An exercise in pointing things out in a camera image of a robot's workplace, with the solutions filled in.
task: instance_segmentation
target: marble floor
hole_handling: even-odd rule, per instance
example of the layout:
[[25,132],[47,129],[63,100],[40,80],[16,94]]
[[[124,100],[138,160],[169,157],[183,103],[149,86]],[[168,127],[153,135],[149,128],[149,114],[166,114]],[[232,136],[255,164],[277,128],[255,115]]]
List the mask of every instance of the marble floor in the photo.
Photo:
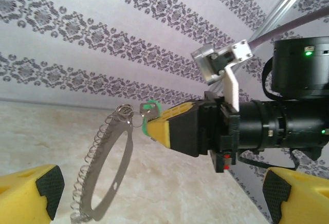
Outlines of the marble floor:
[[[99,125],[109,111],[0,104],[0,175],[43,164],[61,168],[65,189],[55,220],[70,223],[73,184]],[[95,190],[104,196],[125,146],[110,152]],[[99,223],[267,224],[229,173],[216,174],[208,156],[192,158],[133,134],[134,151],[121,187]]]

